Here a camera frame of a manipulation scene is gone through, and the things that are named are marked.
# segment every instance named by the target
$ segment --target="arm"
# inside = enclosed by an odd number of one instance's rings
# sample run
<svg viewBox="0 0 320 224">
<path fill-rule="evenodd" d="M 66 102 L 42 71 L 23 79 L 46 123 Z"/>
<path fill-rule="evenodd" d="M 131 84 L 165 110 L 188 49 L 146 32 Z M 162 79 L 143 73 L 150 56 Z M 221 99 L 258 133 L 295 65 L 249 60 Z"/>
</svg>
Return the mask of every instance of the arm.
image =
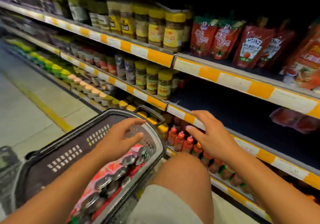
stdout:
<svg viewBox="0 0 320 224">
<path fill-rule="evenodd" d="M 299 190 L 291 186 L 261 161 L 245 152 L 230 133 L 208 111 L 192 111 L 206 128 L 203 134 L 193 126 L 186 130 L 212 157 L 230 165 L 257 195 L 274 223 L 301 224 L 318 223 L 320 206 L 310 201 Z"/>
<path fill-rule="evenodd" d="M 65 223 L 94 175 L 107 163 L 127 153 L 140 141 L 143 133 L 124 139 L 125 132 L 145 120 L 130 118 L 115 124 L 97 146 L 69 167 L 44 190 L 11 214 L 3 224 L 57 224 Z"/>
</svg>

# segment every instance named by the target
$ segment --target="person's right hand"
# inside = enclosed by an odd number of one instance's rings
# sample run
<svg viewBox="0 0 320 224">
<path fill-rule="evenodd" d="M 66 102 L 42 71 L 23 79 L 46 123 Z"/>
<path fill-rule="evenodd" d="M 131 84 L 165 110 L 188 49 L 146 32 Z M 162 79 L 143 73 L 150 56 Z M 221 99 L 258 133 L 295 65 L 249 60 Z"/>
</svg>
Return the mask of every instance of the person's right hand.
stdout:
<svg viewBox="0 0 320 224">
<path fill-rule="evenodd" d="M 205 126 L 206 133 L 188 125 L 186 130 L 202 145 L 202 148 L 212 157 L 229 162 L 234 154 L 243 151 L 230 133 L 211 113 L 204 110 L 191 111 Z"/>
</svg>

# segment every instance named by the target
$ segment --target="yellow floor line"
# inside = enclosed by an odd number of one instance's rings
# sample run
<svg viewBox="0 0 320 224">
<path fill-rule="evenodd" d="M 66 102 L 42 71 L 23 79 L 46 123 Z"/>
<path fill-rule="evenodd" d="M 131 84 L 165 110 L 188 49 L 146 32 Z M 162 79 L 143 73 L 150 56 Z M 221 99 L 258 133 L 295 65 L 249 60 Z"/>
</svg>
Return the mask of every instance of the yellow floor line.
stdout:
<svg viewBox="0 0 320 224">
<path fill-rule="evenodd" d="M 4 71 L 0 72 L 64 132 L 69 132 L 73 129 L 70 125 L 67 124 L 67 122 L 63 118 L 59 117 L 52 109 L 50 109 L 44 102 L 42 102 L 41 99 L 36 94 L 34 94 L 29 88 L 27 88 L 25 85 L 22 85 L 22 83 L 17 82 Z"/>
</svg>

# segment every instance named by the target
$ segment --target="shorts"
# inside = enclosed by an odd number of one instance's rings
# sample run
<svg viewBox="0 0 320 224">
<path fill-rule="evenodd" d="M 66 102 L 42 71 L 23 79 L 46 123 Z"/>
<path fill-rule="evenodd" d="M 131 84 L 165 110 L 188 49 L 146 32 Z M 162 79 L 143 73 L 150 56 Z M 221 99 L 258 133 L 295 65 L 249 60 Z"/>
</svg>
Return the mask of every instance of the shorts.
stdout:
<svg viewBox="0 0 320 224">
<path fill-rule="evenodd" d="M 196 213 L 170 190 L 149 185 L 126 224 L 203 224 Z"/>
</svg>

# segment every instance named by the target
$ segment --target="white price label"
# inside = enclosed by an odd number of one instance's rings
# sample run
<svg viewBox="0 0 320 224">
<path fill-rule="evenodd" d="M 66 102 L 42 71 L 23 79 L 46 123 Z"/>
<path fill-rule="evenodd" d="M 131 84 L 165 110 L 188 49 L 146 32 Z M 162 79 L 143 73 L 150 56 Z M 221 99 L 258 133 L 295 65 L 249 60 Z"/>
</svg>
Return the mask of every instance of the white price label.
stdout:
<svg viewBox="0 0 320 224">
<path fill-rule="evenodd" d="M 109 82 L 109 75 L 99 72 L 99 78 L 105 80 L 106 82 Z"/>
<path fill-rule="evenodd" d="M 304 114 L 310 113 L 318 104 L 317 101 L 278 88 L 273 90 L 268 101 Z"/>
<path fill-rule="evenodd" d="M 194 119 L 194 123 L 193 125 L 197 126 L 200 129 L 206 130 L 205 126 L 202 124 L 202 122 L 200 120 L 198 120 L 197 118 Z"/>
<path fill-rule="evenodd" d="M 49 17 L 49 16 L 44 16 L 44 21 L 47 23 L 47 24 L 52 24 L 52 18 Z"/>
<path fill-rule="evenodd" d="M 71 61 L 70 61 L 72 64 L 76 65 L 76 66 L 79 66 L 80 65 L 80 61 L 78 61 L 77 59 L 75 58 L 72 58 L 71 57 Z"/>
<path fill-rule="evenodd" d="M 179 117 L 182 120 L 184 119 L 184 117 L 186 115 L 185 112 L 183 112 L 179 109 L 176 109 L 176 108 L 172 107 L 171 105 L 168 105 L 167 112 L 173 114 L 174 116 Z"/>
<path fill-rule="evenodd" d="M 106 39 L 108 45 L 120 49 L 121 47 L 121 40 L 115 39 L 113 37 L 108 36 Z"/>
<path fill-rule="evenodd" d="M 222 72 L 218 77 L 217 83 L 240 92 L 247 92 L 251 85 L 251 81 L 231 76 Z"/>
<path fill-rule="evenodd" d="M 257 156 L 258 152 L 260 151 L 260 149 L 258 147 L 255 147 L 254 145 L 250 145 L 248 143 L 246 143 L 243 140 L 240 140 L 237 137 L 234 137 L 234 140 L 238 143 L 238 145 L 244 149 L 247 153 L 249 153 L 252 156 Z"/>
<path fill-rule="evenodd" d="M 59 20 L 59 19 L 57 19 L 57 22 L 58 22 L 58 26 L 60 28 L 67 29 L 67 26 L 68 26 L 67 22 Z"/>
<path fill-rule="evenodd" d="M 94 68 L 91 67 L 90 65 L 86 65 L 86 66 L 85 66 L 85 70 L 86 70 L 87 72 L 89 72 L 89 73 L 94 73 Z"/>
<path fill-rule="evenodd" d="M 71 31 L 80 34 L 80 27 L 74 24 L 71 24 Z"/>
<path fill-rule="evenodd" d="M 95 31 L 90 31 L 90 38 L 100 42 L 100 33 Z"/>
<path fill-rule="evenodd" d="M 116 80 L 115 81 L 115 86 L 118 87 L 118 88 L 121 88 L 122 90 L 125 90 L 125 91 L 127 90 L 127 84 L 124 84 L 121 81 Z"/>
<path fill-rule="evenodd" d="M 138 91 L 137 89 L 134 89 L 133 91 L 133 94 L 137 97 L 137 98 L 140 98 L 141 100 L 143 101 L 147 101 L 147 98 L 148 98 L 148 95 L 143 93 L 143 92 L 140 92 Z"/>
<path fill-rule="evenodd" d="M 213 177 L 211 177 L 211 184 L 223 191 L 224 193 L 228 194 L 228 187 L 223 185 L 219 181 L 215 180 Z"/>
<path fill-rule="evenodd" d="M 261 208 L 259 208 L 258 206 L 256 206 L 255 204 L 249 202 L 249 201 L 246 201 L 245 202 L 245 206 L 252 210 L 254 213 L 258 214 L 259 216 L 261 216 L 262 218 L 265 218 L 267 219 L 267 214 L 264 210 L 262 210 Z"/>
<path fill-rule="evenodd" d="M 134 44 L 131 44 L 131 53 L 144 59 L 147 59 L 148 57 L 148 49 L 136 46 Z"/>
<path fill-rule="evenodd" d="M 190 63 L 181 59 L 176 59 L 173 68 L 190 75 L 198 76 L 201 65 Z"/>
<path fill-rule="evenodd" d="M 303 180 L 309 174 L 306 170 L 294 166 L 278 157 L 274 159 L 271 165 L 300 180 Z"/>
</svg>

